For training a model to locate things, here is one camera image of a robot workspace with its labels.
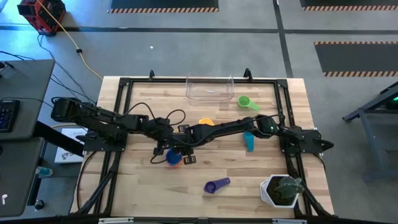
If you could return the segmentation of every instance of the clear plastic bin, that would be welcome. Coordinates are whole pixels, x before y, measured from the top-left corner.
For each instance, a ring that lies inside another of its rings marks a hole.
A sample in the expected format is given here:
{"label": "clear plastic bin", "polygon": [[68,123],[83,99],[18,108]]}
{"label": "clear plastic bin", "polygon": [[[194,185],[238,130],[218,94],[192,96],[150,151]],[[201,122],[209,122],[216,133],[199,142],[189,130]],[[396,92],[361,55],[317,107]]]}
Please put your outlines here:
{"label": "clear plastic bin", "polygon": [[205,77],[189,73],[185,93],[193,106],[228,106],[234,97],[234,80],[229,76],[209,82]]}

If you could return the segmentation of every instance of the red device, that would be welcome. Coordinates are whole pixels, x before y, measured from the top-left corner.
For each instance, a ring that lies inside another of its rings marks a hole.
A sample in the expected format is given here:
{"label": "red device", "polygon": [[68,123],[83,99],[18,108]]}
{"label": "red device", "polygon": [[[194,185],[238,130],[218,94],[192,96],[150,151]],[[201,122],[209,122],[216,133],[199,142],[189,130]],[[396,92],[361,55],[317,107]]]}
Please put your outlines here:
{"label": "red device", "polygon": [[45,35],[55,35],[59,25],[37,1],[40,1],[59,22],[61,22],[66,12],[65,4],[62,0],[22,0],[17,5],[19,14],[24,16],[37,32]]}

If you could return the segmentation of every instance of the wooden tabletop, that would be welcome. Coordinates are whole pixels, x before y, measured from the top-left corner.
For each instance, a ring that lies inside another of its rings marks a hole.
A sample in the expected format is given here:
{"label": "wooden tabletop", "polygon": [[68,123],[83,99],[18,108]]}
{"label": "wooden tabletop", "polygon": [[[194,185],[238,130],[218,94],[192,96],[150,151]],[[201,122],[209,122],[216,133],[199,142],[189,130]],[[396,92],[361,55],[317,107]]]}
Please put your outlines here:
{"label": "wooden tabletop", "polygon": [[[98,106],[113,110],[119,78],[104,77]],[[303,129],[313,128],[304,80],[291,78],[288,79],[288,84],[296,125]],[[187,113],[184,124],[189,125],[197,124],[202,118],[211,118],[215,124],[220,124],[257,115],[255,111],[238,107],[237,97],[241,95],[249,96],[256,102],[262,109],[261,114],[277,113],[272,85],[235,84],[234,90],[235,97],[227,107],[191,106],[185,96],[184,83],[135,83],[130,105],[146,102],[156,117],[166,117],[172,110],[183,109]],[[132,113],[149,115],[148,109],[142,105]],[[171,123],[180,121],[181,118],[181,114],[175,113],[170,117]],[[246,152],[243,134],[218,138],[195,149],[196,164],[178,168],[169,168],[166,163],[151,164],[149,160],[154,147],[155,142],[145,136],[129,135],[119,167],[112,216],[294,217],[292,209],[273,208],[260,198],[261,182],[271,174],[287,173],[278,137],[255,139],[254,152]],[[98,185],[103,157],[104,152],[97,153],[81,177],[81,204]],[[322,163],[311,154],[303,154],[302,157],[309,189],[324,208],[333,213]],[[203,188],[208,181],[225,177],[231,179],[227,187],[213,195],[204,192]],[[102,209],[106,205],[107,191],[106,189],[103,197]],[[76,200],[71,212],[75,210]]]}

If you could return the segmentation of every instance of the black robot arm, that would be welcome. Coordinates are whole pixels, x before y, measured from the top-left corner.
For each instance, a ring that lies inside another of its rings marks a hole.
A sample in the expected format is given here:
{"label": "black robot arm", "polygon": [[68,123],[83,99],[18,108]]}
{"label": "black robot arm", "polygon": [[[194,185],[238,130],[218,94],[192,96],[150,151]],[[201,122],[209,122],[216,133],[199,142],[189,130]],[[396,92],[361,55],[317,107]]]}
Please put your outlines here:
{"label": "black robot arm", "polygon": [[141,114],[118,114],[96,107],[90,103],[82,103],[76,98],[53,98],[52,119],[59,122],[74,122],[97,133],[96,136],[82,138],[87,141],[105,142],[106,144],[125,144],[127,133],[143,134],[157,141],[154,155],[162,155],[165,149],[173,149],[182,153],[185,164],[196,161],[192,156],[193,148],[211,142],[215,138],[248,131],[257,138],[267,139],[271,136],[286,138],[286,147],[290,152],[300,152],[303,144],[310,144],[317,151],[325,151],[333,147],[333,143],[322,140],[317,130],[302,131],[298,126],[285,127],[277,124],[273,117],[284,119],[283,115],[257,115],[228,123],[210,126],[196,124],[194,126],[179,126],[179,133],[175,133],[170,120],[165,118],[149,119]]}

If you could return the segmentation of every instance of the yellow cable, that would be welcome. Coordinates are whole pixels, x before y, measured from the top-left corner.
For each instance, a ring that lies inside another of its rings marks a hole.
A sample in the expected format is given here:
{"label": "yellow cable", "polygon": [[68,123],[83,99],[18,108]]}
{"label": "yellow cable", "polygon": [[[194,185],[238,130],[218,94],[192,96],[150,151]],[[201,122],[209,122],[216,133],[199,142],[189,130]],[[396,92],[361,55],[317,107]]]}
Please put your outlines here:
{"label": "yellow cable", "polygon": [[57,124],[57,125],[51,126],[51,128],[59,128],[59,127],[65,127],[65,126],[77,126],[77,124],[75,124],[75,123]]}
{"label": "yellow cable", "polygon": [[[63,29],[63,31],[67,34],[67,36],[69,37],[69,39],[73,42],[73,44],[75,44],[76,49],[80,49],[79,46],[77,46],[75,40],[73,40],[73,38],[69,35],[69,33],[65,30],[65,28],[63,28],[63,26],[61,25],[61,23],[59,23],[58,20],[56,20],[56,19],[52,16],[52,14],[47,10],[46,7],[43,6],[43,4],[42,4],[40,1],[37,1],[37,2],[38,2],[38,3],[43,7],[43,9],[51,16],[51,18],[52,18],[53,20],[55,20],[55,22],[61,27],[61,29]],[[79,54],[80,54],[80,57],[81,57],[83,63],[86,65],[86,67],[87,67],[91,72],[93,72],[100,80],[103,80],[103,78],[101,77],[101,75],[99,75],[98,73],[96,73],[92,68],[90,68],[90,66],[87,65],[87,63],[86,63],[86,61],[85,61],[85,58],[83,57],[83,54],[82,54],[81,52],[79,52]]]}

